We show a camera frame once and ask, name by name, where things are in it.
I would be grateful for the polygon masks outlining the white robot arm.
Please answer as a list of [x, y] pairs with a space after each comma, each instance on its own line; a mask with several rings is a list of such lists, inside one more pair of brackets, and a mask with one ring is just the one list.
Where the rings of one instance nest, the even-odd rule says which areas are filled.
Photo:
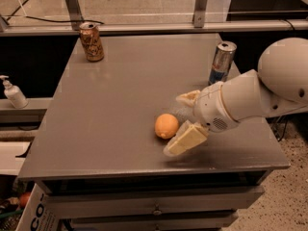
[[164, 148], [174, 157], [205, 142], [210, 132], [224, 132], [254, 117], [277, 117], [308, 110], [308, 39], [284, 38], [261, 55], [258, 68], [226, 82], [176, 97], [190, 107], [185, 121]]

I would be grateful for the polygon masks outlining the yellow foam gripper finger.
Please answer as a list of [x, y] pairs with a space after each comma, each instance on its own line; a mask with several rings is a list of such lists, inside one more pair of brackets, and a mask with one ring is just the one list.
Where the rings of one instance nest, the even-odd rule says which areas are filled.
[[202, 144], [208, 139], [209, 128], [199, 122], [191, 123], [186, 120], [177, 131], [176, 135], [167, 143], [163, 152], [169, 157], [174, 157]]
[[181, 105], [191, 108], [194, 105], [199, 94], [200, 94], [199, 90], [193, 90], [190, 92], [186, 92], [186, 93], [178, 95], [176, 97], [176, 101]]

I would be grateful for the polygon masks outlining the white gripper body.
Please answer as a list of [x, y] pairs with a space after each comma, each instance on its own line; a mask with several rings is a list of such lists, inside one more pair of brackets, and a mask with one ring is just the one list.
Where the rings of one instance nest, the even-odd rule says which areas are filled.
[[193, 105], [193, 115], [212, 132], [221, 133], [239, 126], [239, 122], [228, 114], [222, 100], [222, 82], [205, 88]]

